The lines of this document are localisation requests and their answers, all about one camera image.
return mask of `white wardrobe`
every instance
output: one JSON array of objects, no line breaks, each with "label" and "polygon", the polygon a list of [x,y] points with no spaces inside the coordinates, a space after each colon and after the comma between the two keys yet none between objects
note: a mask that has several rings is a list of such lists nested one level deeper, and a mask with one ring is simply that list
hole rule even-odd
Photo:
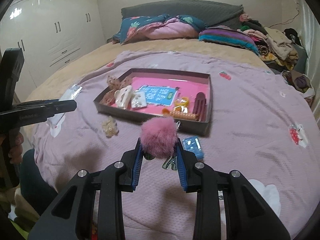
[{"label": "white wardrobe", "polygon": [[0,22],[0,48],[20,47],[21,102],[58,69],[106,43],[97,0],[14,0]]}]

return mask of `power cord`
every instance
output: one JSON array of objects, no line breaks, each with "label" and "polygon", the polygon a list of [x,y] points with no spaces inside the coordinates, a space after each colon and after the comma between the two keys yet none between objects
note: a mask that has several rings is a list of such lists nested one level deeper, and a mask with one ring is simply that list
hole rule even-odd
[{"label": "power cord", "polygon": [[297,10],[297,14],[295,15],[295,17],[293,17],[293,18],[291,18],[291,19],[289,19],[289,20],[287,20],[287,21],[285,21],[285,22],[283,22],[283,23],[277,23],[277,24],[273,24],[273,25],[271,25],[269,28],[271,28],[271,27],[273,27],[273,26],[276,26],[276,25],[286,25],[286,24],[289,24],[289,23],[292,23],[293,21],[294,21],[294,19],[300,14],[300,10],[299,10],[299,3],[297,2],[297,1],[295,1],[295,3],[296,3],[296,10]]}]

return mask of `blue card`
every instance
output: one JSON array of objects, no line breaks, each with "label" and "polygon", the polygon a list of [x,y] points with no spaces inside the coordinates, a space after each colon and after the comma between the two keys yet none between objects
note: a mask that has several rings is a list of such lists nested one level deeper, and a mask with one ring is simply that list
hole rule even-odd
[{"label": "blue card", "polygon": [[171,106],[176,95],[176,89],[170,87],[142,86],[139,91],[146,95],[148,104]]},{"label": "blue card", "polygon": [[202,160],[204,154],[201,150],[199,138],[197,136],[192,136],[182,140],[182,146],[186,151],[193,152],[198,160]]}]

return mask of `striped pillow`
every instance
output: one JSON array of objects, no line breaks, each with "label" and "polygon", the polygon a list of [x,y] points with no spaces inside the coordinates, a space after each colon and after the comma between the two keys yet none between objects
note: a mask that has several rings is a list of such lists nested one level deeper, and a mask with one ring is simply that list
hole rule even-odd
[{"label": "striped pillow", "polygon": [[254,41],[246,34],[226,26],[210,27],[199,33],[199,41],[213,42],[232,47],[248,49],[259,55]]}]

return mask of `pink blanket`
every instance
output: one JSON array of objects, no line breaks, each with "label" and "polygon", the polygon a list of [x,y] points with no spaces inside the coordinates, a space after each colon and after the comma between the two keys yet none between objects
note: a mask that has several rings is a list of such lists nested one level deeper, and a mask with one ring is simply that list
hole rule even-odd
[{"label": "pink blanket", "polygon": [[[80,81],[78,107],[56,129],[46,123],[34,128],[44,180],[59,191],[79,170],[103,170],[134,149],[140,126],[117,120],[119,135],[106,138],[106,116],[93,100],[108,74],[119,77],[137,67],[211,75],[210,137],[200,138],[204,161],[218,171],[241,171],[295,237],[320,200],[319,129],[306,101],[281,76],[247,64],[189,53],[123,52],[111,68]],[[184,193],[177,172],[164,170],[163,162],[144,160],[137,190],[122,195],[126,239],[192,239],[196,194]]]},{"label": "pink blanket", "polygon": [[129,35],[125,42],[140,41],[144,39],[161,40],[177,38],[198,38],[199,33],[187,23],[182,23],[177,18],[171,18],[161,23],[151,23],[141,27],[132,35]]}]

